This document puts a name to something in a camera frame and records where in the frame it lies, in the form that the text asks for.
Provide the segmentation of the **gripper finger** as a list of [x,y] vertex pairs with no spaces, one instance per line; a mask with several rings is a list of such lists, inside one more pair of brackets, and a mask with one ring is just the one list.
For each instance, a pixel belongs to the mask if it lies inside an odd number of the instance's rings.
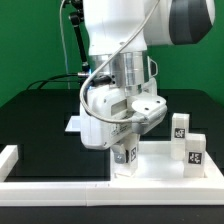
[[113,146],[114,161],[117,164],[125,164],[128,162],[128,151],[123,143],[118,143]]

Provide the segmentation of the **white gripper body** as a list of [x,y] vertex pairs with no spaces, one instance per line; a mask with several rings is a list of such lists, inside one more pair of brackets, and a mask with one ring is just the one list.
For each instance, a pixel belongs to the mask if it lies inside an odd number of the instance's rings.
[[132,132],[132,103],[140,98],[157,96],[154,78],[142,85],[142,92],[127,97],[122,88],[109,85],[80,90],[81,141],[86,148],[105,150]]

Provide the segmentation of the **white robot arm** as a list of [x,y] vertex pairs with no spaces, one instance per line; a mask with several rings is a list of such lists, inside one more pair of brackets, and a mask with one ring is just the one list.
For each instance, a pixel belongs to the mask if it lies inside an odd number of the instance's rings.
[[147,48],[198,43],[214,24],[215,2],[84,0],[83,7],[94,71],[80,90],[81,140],[131,164],[140,136],[167,112]]

